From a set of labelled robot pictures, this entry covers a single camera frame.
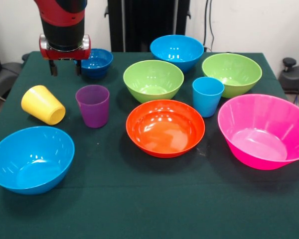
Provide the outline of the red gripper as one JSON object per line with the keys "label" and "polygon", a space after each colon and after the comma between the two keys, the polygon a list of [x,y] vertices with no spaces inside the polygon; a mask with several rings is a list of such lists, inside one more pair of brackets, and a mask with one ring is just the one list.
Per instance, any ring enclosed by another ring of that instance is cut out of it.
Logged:
{"label": "red gripper", "polygon": [[91,39],[90,36],[85,34],[83,36],[81,45],[72,51],[60,51],[52,48],[45,35],[40,34],[39,37],[39,48],[40,52],[44,59],[49,60],[49,67],[50,73],[52,76],[57,76],[57,66],[54,63],[54,60],[61,60],[61,59],[73,59],[76,65],[76,74],[78,76],[81,75],[81,63],[82,60],[88,59],[91,52]]}

